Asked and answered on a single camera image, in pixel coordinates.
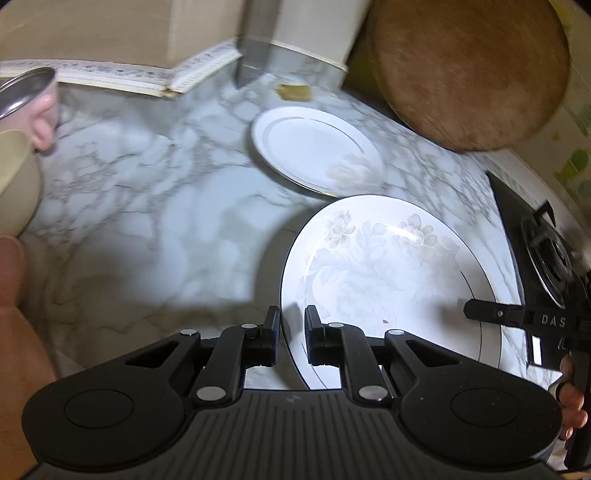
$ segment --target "round cutting board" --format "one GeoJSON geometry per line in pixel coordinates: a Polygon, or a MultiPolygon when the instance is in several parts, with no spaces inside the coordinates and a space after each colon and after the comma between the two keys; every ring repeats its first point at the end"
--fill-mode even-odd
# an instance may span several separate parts
{"type": "Polygon", "coordinates": [[[531,135],[569,78],[569,46],[548,0],[376,0],[368,44],[396,114],[456,151],[531,135]]]}

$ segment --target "white plate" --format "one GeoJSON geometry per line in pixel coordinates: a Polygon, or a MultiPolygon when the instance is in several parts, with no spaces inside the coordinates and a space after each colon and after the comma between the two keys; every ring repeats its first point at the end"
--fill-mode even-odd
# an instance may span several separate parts
{"type": "Polygon", "coordinates": [[[384,164],[353,125],[313,108],[268,110],[252,124],[252,140],[269,165],[288,179],[333,197],[375,193],[384,164]]]}
{"type": "Polygon", "coordinates": [[[498,367],[501,329],[468,320],[466,300],[495,301],[482,267],[462,240],[419,207],[378,195],[345,198],[305,225],[291,247],[281,283],[284,333],[312,389],[339,388],[336,367],[312,367],[304,309],[323,323],[356,325],[383,337],[403,329],[498,367]]]}

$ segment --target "marble countertop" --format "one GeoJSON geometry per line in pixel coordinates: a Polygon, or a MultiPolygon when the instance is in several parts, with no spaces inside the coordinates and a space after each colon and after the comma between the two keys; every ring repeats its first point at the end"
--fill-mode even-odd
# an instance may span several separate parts
{"type": "MultiPolygon", "coordinates": [[[[69,362],[60,363],[62,374],[184,327],[209,337],[261,323],[280,303],[290,246],[331,201],[274,173],[250,145],[260,112],[292,104],[274,91],[280,81],[265,74],[236,90],[225,69],[175,100],[62,88],[59,139],[40,156],[43,199],[22,235],[31,264],[25,312],[52,353],[69,362]]],[[[386,165],[376,193],[450,226],[497,299],[519,303],[485,171],[512,180],[489,156],[443,150],[342,92],[315,87],[305,106],[367,135],[386,165]]],[[[503,330],[501,368],[544,386],[552,377],[526,368],[524,335],[513,329],[503,330]]],[[[251,369],[246,384],[302,387],[285,346],[276,368],[251,369]]]]}

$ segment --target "stainless steel bowl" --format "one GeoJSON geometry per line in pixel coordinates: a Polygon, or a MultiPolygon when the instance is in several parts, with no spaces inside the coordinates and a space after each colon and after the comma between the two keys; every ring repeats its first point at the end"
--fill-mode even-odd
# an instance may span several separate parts
{"type": "Polygon", "coordinates": [[[51,67],[29,70],[0,85],[0,120],[43,92],[56,77],[51,67]]]}

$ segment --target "plate rim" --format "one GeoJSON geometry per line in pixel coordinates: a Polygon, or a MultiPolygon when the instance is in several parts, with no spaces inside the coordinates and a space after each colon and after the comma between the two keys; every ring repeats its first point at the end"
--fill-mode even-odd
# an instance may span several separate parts
{"type": "MultiPolygon", "coordinates": [[[[298,376],[301,378],[303,384],[306,386],[306,388],[308,390],[312,390],[312,388],[310,387],[310,385],[308,384],[308,382],[304,378],[304,375],[302,374],[302,372],[300,370],[300,367],[298,366],[298,363],[296,362],[296,359],[295,359],[294,354],[293,354],[292,349],[291,349],[290,341],[288,340],[287,335],[285,333],[285,323],[286,323],[286,320],[285,320],[284,315],[283,315],[283,281],[284,281],[284,278],[285,278],[285,270],[286,270],[287,262],[288,262],[288,260],[290,258],[291,252],[294,249],[294,246],[296,245],[296,242],[298,240],[298,237],[300,236],[300,234],[302,233],[302,231],[304,231],[304,228],[306,228],[306,226],[314,218],[316,218],[316,216],[318,216],[319,214],[321,214],[328,207],[331,207],[331,206],[339,203],[342,200],[347,200],[347,199],[351,199],[351,198],[354,198],[354,197],[381,197],[381,198],[387,198],[387,199],[391,199],[391,200],[396,200],[396,201],[399,201],[399,202],[406,203],[406,204],[408,204],[408,205],[410,205],[410,206],[412,206],[414,208],[417,208],[419,210],[422,210],[423,212],[427,213],[428,215],[431,215],[433,218],[435,218],[436,220],[438,220],[445,227],[449,228],[460,239],[460,241],[464,244],[464,246],[468,249],[468,251],[472,254],[472,256],[474,257],[474,259],[478,263],[478,266],[482,270],[482,273],[484,274],[484,277],[486,278],[486,282],[487,282],[488,286],[491,289],[491,293],[492,293],[495,301],[498,301],[498,298],[497,298],[497,296],[495,294],[495,290],[492,288],[491,281],[489,280],[488,275],[486,275],[486,272],[485,272],[484,268],[482,268],[482,264],[478,260],[478,257],[474,254],[474,252],[468,246],[468,244],[454,230],[452,230],[451,227],[449,227],[445,222],[443,222],[439,217],[437,217],[437,216],[433,215],[432,213],[426,211],[424,208],[421,208],[418,205],[415,205],[414,203],[408,202],[407,200],[403,200],[403,199],[400,199],[400,198],[397,198],[397,197],[391,197],[391,196],[388,196],[388,195],[380,195],[380,194],[375,194],[375,193],[361,193],[361,194],[350,195],[350,196],[347,196],[347,197],[339,198],[335,202],[331,202],[328,205],[323,206],[320,210],[318,210],[314,215],[312,215],[305,222],[305,224],[301,227],[300,231],[297,232],[297,235],[295,236],[295,239],[292,242],[292,244],[290,246],[290,249],[289,249],[289,251],[287,253],[287,257],[285,258],[283,269],[281,270],[281,287],[280,287],[280,295],[279,295],[279,303],[280,303],[280,309],[281,309],[281,334],[283,336],[283,340],[285,341],[285,346],[287,347],[287,352],[288,352],[288,354],[290,356],[291,362],[293,363],[298,376]]],[[[499,369],[501,367],[501,358],[502,358],[502,353],[503,353],[503,341],[502,341],[502,330],[501,330],[501,326],[500,325],[496,325],[496,326],[498,327],[498,336],[499,336],[499,359],[498,359],[496,368],[499,369]]],[[[314,367],[312,365],[310,365],[310,368],[316,374],[316,377],[318,378],[318,381],[324,385],[324,390],[331,390],[331,389],[328,389],[326,387],[326,385],[324,384],[324,382],[322,381],[322,379],[318,376],[318,374],[316,373],[316,371],[314,370],[314,367]]]]}
{"type": "Polygon", "coordinates": [[[332,114],[332,113],[328,113],[325,112],[324,110],[319,110],[317,108],[312,108],[309,106],[298,106],[298,105],[288,105],[288,106],[278,106],[278,107],[274,107],[274,108],[269,108],[269,110],[264,111],[263,113],[261,113],[259,116],[257,116],[257,118],[254,119],[254,121],[252,122],[251,125],[251,140],[252,143],[254,145],[254,147],[256,148],[257,153],[261,156],[261,158],[263,160],[265,160],[265,163],[267,165],[269,165],[274,171],[276,171],[279,175],[281,175],[282,177],[284,177],[285,179],[295,183],[296,185],[299,185],[300,187],[305,188],[306,190],[310,190],[311,192],[315,192],[315,193],[320,193],[322,195],[326,195],[328,197],[331,198],[335,198],[335,199],[342,199],[342,198],[347,198],[350,196],[359,196],[359,195],[370,195],[370,193],[357,193],[354,195],[341,195],[338,192],[332,190],[332,191],[324,191],[321,190],[319,186],[313,186],[311,183],[307,183],[304,180],[298,179],[294,176],[291,176],[287,171],[282,171],[280,168],[278,168],[274,163],[270,162],[269,159],[267,159],[267,157],[265,155],[263,155],[263,149],[262,145],[260,144],[260,142],[258,141],[257,137],[255,136],[255,130],[257,130],[259,128],[259,125],[262,121],[262,119],[267,116],[268,114],[270,114],[271,112],[275,112],[277,110],[287,110],[287,109],[304,109],[304,110],[312,110],[315,112],[321,112],[325,115],[329,115],[332,116],[334,118],[336,118],[339,121],[342,121],[346,124],[348,124],[351,128],[357,130],[359,132],[359,134],[361,136],[363,136],[365,139],[367,139],[367,141],[371,144],[371,146],[373,147],[373,149],[375,150],[377,157],[380,159],[380,161],[382,162],[382,179],[384,176],[384,170],[385,170],[385,164],[384,164],[384,159],[382,158],[382,155],[380,155],[378,149],[376,148],[376,146],[374,145],[374,143],[367,137],[367,135],[365,135],[359,128],[357,128],[356,126],[350,124],[348,121],[343,120],[342,118],[339,118],[338,116],[332,114]]]}

